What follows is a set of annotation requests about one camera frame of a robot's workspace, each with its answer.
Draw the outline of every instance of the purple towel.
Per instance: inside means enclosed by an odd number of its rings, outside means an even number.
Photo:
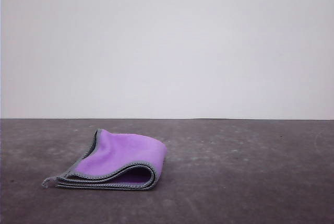
[[[98,129],[89,150],[65,173],[46,178],[44,187],[149,190],[157,183],[166,147],[137,134]]]

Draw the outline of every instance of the white backdrop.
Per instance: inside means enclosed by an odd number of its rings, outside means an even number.
[[[334,119],[333,0],[2,0],[2,117]]]

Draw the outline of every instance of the towel fold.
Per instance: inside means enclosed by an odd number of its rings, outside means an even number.
[[[166,150],[163,143],[148,136],[98,129],[89,150],[65,173],[46,178],[42,186],[149,190],[161,175]]]

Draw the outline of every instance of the folded cloth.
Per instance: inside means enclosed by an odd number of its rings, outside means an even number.
[[[149,190],[161,175],[166,151],[164,144],[148,136],[98,129],[88,151],[65,173],[46,178],[42,186]]]

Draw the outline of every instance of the concrete surface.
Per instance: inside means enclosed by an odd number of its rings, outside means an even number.
[[[43,189],[97,128],[168,148],[152,191]],[[1,121],[1,223],[334,223],[334,121]]]

